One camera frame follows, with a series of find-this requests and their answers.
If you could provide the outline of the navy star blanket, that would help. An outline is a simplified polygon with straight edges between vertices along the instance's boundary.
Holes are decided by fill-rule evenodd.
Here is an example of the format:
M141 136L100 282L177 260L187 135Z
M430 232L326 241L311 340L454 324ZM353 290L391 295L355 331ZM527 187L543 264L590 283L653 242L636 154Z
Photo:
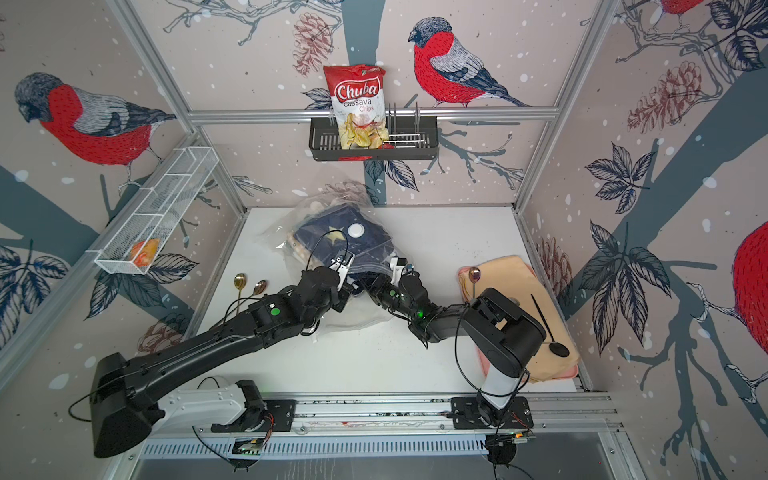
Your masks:
M330 267L335 257L350 252L354 255L348 273L350 276L366 272L391 273L390 259L396 254L395 246L382 225L370 220L353 203L341 203L321 210L326 231L306 262L310 267Z

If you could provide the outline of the clear plastic vacuum bag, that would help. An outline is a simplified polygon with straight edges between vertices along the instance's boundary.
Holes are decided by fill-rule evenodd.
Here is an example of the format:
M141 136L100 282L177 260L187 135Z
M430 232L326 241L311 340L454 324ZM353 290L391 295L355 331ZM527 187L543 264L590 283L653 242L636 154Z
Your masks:
M348 303L343 312L324 316L322 334L362 330L392 318L373 303L368 288L379 274L391 278L393 259L405 253L378 221L365 184L325 185L275 220L259 242L283 255L293 280L322 266L346 275Z

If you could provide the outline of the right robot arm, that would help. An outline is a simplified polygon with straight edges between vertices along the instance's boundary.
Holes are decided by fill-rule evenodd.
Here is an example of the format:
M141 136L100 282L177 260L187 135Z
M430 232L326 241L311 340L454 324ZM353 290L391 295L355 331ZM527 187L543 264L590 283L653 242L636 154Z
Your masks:
M416 272L393 281L381 273L368 273L361 283L374 304L408 323L410 332L424 345L469 337L490 363L468 422L506 428L512 403L529 382L529 362L545 341L545 329L518 304L494 288L462 304L439 306L431 301Z

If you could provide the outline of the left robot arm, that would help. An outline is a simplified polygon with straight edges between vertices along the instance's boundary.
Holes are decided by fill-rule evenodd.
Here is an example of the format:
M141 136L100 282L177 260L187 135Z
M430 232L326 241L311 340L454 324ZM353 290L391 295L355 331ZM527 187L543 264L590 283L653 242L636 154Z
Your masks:
M331 309L342 311L344 283L345 275L329 267L306 270L296 286L189 340L132 360L119 353L102 358L88 395L94 456L109 458L145 440L165 417L159 401L186 382L308 332Z

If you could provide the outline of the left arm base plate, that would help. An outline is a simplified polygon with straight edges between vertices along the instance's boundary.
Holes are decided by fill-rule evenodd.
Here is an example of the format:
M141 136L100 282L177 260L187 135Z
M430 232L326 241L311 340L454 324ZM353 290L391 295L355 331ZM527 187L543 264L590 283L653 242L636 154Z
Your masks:
M212 433L268 433L291 430L297 403L291 399L247 400L242 411L227 423L213 423Z

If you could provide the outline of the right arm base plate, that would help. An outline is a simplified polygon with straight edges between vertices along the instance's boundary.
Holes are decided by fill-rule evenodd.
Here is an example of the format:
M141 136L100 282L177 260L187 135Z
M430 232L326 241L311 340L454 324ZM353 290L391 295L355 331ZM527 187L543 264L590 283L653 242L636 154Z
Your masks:
M528 399L516 397L497 409L482 396L453 397L448 417L456 430L516 429L534 426Z

